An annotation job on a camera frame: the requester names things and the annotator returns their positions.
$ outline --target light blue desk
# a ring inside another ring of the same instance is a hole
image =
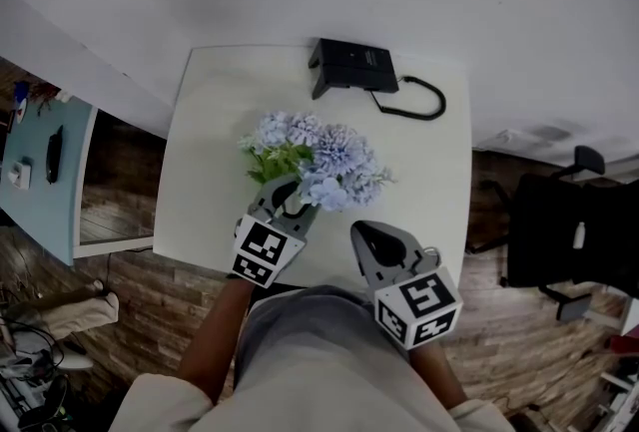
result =
[[[0,208],[34,240],[68,265],[73,259],[153,245],[152,236],[80,243],[82,187],[98,110],[79,99],[51,103],[40,116],[30,103],[21,124],[14,121],[7,136],[0,180]],[[58,181],[46,180],[49,137],[63,127]],[[31,164],[28,190],[13,186],[7,174],[13,163]]]

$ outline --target small white device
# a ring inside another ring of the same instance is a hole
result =
[[[28,190],[31,182],[31,165],[24,162],[15,162],[7,174],[9,182],[16,188]]]

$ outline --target cable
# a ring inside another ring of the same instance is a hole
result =
[[[53,362],[53,347],[55,346],[58,349],[58,351],[60,352],[60,356],[61,357],[60,357],[60,361],[58,361],[56,364],[53,365],[53,368],[57,368],[58,366],[60,366],[62,361],[64,361],[64,350],[62,350],[62,347],[60,345],[58,345],[58,342],[56,341],[56,339],[53,337],[53,335],[49,331],[45,331],[44,329],[40,329],[39,327],[34,327],[33,325],[26,324],[24,322],[19,322],[18,320],[14,320],[14,319],[8,318],[6,316],[3,316],[2,320],[5,320],[7,322],[11,322],[11,323],[20,325],[20,326],[26,328],[27,330],[31,330],[32,332],[35,332],[38,336],[40,336],[42,339],[44,339],[44,341],[47,342],[47,345],[49,345],[49,356],[51,357],[51,361],[52,362]],[[45,334],[51,338],[51,342],[47,339],[47,336],[45,336]],[[37,352],[25,352],[25,353],[27,353],[27,354],[37,354]]]
[[[441,115],[443,115],[446,112],[446,97],[443,95],[441,90],[439,90],[439,88],[432,86],[430,83],[426,83],[425,81],[422,81],[421,79],[417,79],[416,77],[412,77],[412,76],[403,76],[399,78],[397,82],[400,82],[400,81],[403,81],[404,83],[415,83],[419,86],[422,86],[426,90],[430,90],[432,93],[434,93],[437,96],[437,99],[439,99],[439,107],[433,113],[413,113],[412,111],[405,111],[403,109],[382,106],[377,101],[377,97],[375,96],[375,93],[370,92],[370,96],[377,104],[377,108],[382,113],[386,113],[387,115],[398,115],[401,117],[413,118],[414,120],[424,120],[425,122],[431,122],[432,120],[436,120],[437,118],[439,118]]]
[[[153,249],[153,247],[143,247],[142,249],[125,249],[125,251],[129,251],[129,252],[143,252],[143,251],[148,251],[149,249]],[[107,278],[104,282],[104,287],[108,288],[109,287],[109,274],[111,273],[111,255],[112,253],[110,252],[109,255],[107,256]]]
[[[508,409],[509,411],[515,411],[516,410],[516,409],[513,409],[512,407],[510,407],[510,397],[508,395],[501,395],[500,397],[498,397],[497,399],[492,401],[492,405],[495,405],[495,402],[498,402],[502,398],[506,399],[506,409]]]

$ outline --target black object on desk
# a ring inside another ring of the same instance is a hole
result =
[[[386,49],[320,38],[309,60],[309,68],[319,66],[313,100],[329,88],[364,88],[371,92],[399,90],[390,52]]]
[[[53,184],[58,180],[60,170],[60,155],[62,154],[62,126],[58,132],[49,138],[47,148],[47,182]]]

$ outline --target white table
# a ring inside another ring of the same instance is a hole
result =
[[[368,93],[330,90],[317,101],[317,75],[300,47],[196,49],[184,77],[165,151],[156,210],[154,252],[228,272],[236,220],[259,186],[246,176],[250,160],[238,139],[265,111],[313,111],[325,123],[343,123],[368,137],[397,183],[366,209],[320,212],[305,250],[279,282],[311,286],[365,286],[350,244],[357,219],[384,221],[434,245],[455,282],[463,261],[470,198],[471,146],[467,81],[458,68],[392,55],[397,76],[413,75],[439,87],[446,113],[434,122],[381,114]],[[433,94],[400,83],[380,101],[428,111]]]

